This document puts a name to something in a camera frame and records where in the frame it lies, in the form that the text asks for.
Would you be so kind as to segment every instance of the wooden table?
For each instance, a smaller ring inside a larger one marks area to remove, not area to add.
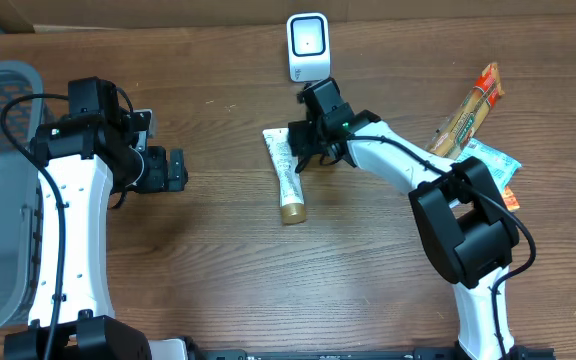
[[[130,194],[108,215],[119,320],[213,349],[450,346],[452,289],[426,259],[405,196],[345,164],[312,166],[308,221],[281,226],[261,131],[304,118],[285,41],[283,25],[5,35],[0,60],[30,63],[51,93],[112,80],[155,110],[156,144],[185,151],[186,191]],[[355,111],[418,145],[500,63],[507,95],[477,137],[523,163],[512,189],[539,254],[508,285],[510,327],[520,344],[576,359],[576,16],[332,24],[331,44]],[[515,248],[514,266],[527,250]]]

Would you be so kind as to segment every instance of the gray plastic basket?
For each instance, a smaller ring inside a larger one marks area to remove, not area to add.
[[[18,61],[0,62],[0,112],[12,99],[42,93],[37,71]],[[43,99],[9,113],[9,128],[27,144],[52,116]],[[0,129],[0,327],[27,321],[39,274],[41,196],[37,171],[9,144]]]

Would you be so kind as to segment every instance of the hand cream tube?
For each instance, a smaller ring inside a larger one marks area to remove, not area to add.
[[[267,129],[263,134],[279,178],[281,221],[288,225],[304,222],[306,221],[304,195],[301,192],[299,174],[295,173],[297,157],[292,156],[288,144],[288,129]]]

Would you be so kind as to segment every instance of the brown wall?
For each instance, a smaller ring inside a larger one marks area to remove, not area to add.
[[[565,14],[576,0],[0,0],[0,22],[14,31],[279,24],[304,11],[330,21]]]

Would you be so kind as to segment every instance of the gold cap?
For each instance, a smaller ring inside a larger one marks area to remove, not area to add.
[[[281,207],[281,221],[286,225],[298,224],[306,221],[306,207],[304,204],[293,203]]]

